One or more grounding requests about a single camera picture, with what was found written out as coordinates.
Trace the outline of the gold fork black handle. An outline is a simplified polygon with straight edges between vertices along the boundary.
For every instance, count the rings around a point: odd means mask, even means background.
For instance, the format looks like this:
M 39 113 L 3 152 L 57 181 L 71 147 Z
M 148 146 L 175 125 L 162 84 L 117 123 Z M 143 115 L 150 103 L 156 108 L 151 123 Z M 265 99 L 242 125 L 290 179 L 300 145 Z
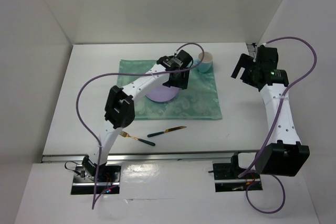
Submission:
M 122 137 L 125 137 L 125 138 L 131 138 L 131 139 L 134 139 L 134 140 L 137 140 L 138 142 L 141 142 L 141 143 L 144 143 L 144 144 L 147 144 L 147 145 L 150 145 L 150 146 L 156 146 L 155 143 L 151 142 L 151 141 L 148 141 L 148 140 L 144 140 L 142 138 L 138 138 L 138 137 L 134 137 L 134 136 L 131 136 L 129 133 L 125 132 L 125 131 L 121 131 L 119 133 L 120 136 Z

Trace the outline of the purple plastic plate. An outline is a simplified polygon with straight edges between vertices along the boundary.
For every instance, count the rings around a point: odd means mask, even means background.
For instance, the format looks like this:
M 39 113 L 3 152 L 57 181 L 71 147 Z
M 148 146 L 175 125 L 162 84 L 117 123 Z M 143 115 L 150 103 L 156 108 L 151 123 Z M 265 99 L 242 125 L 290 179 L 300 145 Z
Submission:
M 155 89 L 147 93 L 146 97 L 154 102 L 168 102 L 175 98 L 180 91 L 180 88 L 157 86 Z

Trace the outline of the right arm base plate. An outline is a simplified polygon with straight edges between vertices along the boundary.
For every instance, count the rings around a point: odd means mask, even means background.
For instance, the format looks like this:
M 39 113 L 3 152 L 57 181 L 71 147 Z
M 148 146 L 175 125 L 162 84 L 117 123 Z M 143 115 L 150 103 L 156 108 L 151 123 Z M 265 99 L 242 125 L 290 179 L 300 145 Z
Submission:
M 239 170 L 234 170 L 230 163 L 214 163 L 213 169 L 209 172 L 214 175 L 215 191 L 236 192 L 249 190 L 263 190 L 260 176 L 256 173 L 250 173 L 242 178 L 238 178 Z

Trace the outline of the green patterned cloth placemat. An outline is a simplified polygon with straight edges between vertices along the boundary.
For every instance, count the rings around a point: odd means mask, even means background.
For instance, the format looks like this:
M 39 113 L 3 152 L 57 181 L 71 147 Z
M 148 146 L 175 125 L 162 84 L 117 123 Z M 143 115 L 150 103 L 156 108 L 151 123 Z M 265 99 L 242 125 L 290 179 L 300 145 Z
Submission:
M 146 96 L 135 105 L 136 120 L 221 120 L 213 68 L 207 73 L 190 71 L 187 89 L 168 102 L 154 102 Z

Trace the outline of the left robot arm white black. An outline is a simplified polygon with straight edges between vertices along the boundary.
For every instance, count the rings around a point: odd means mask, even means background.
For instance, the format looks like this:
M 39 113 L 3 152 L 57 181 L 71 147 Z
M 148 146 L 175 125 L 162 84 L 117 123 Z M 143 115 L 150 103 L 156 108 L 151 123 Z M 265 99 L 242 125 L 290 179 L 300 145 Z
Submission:
M 89 83 L 106 75 L 94 77 L 83 85 L 77 95 L 76 113 L 82 125 L 98 142 L 98 149 L 85 155 L 82 161 L 87 178 L 96 182 L 103 177 L 103 167 L 117 136 L 135 119 L 135 104 L 158 86 L 186 89 L 192 62 L 192 57 L 182 50 L 172 56 L 161 57 L 146 73 L 119 73 L 120 76 L 135 76 L 137 79 L 126 86 L 113 86 L 109 90 L 104 106 L 104 128 L 100 135 L 89 129 L 81 118 L 79 98 Z

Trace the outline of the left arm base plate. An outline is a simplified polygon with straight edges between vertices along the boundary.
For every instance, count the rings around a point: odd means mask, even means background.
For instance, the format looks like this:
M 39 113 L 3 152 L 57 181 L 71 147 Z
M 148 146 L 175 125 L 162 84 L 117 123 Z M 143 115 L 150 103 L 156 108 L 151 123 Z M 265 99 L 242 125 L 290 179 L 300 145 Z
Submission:
M 93 195 L 94 178 L 81 165 L 70 169 L 73 173 L 71 195 Z M 120 193 L 120 165 L 107 165 L 97 180 L 97 195 L 104 193 L 113 195 Z

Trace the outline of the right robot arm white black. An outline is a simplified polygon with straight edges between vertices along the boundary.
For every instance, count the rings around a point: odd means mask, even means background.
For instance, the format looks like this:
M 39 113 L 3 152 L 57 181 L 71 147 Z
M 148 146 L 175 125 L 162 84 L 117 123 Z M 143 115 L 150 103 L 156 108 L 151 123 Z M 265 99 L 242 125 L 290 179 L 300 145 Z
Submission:
M 294 177 L 310 155 L 296 132 L 290 104 L 289 81 L 285 70 L 277 69 L 276 53 L 253 57 L 242 54 L 232 73 L 236 78 L 241 69 L 243 83 L 258 89 L 266 109 L 268 134 L 260 150 L 249 166 L 242 160 L 229 165 L 235 178 L 249 172 L 264 175 Z

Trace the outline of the light blue mug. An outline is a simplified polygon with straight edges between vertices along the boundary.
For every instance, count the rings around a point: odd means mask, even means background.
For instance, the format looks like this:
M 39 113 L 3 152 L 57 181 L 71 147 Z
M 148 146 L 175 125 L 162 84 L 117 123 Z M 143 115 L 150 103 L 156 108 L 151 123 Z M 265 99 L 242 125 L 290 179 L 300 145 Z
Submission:
M 212 65 L 213 65 L 213 56 L 212 54 L 210 54 L 209 52 L 204 52 L 200 53 L 198 55 L 198 61 L 197 63 L 199 63 L 197 70 L 200 73 L 207 73 L 210 71 Z

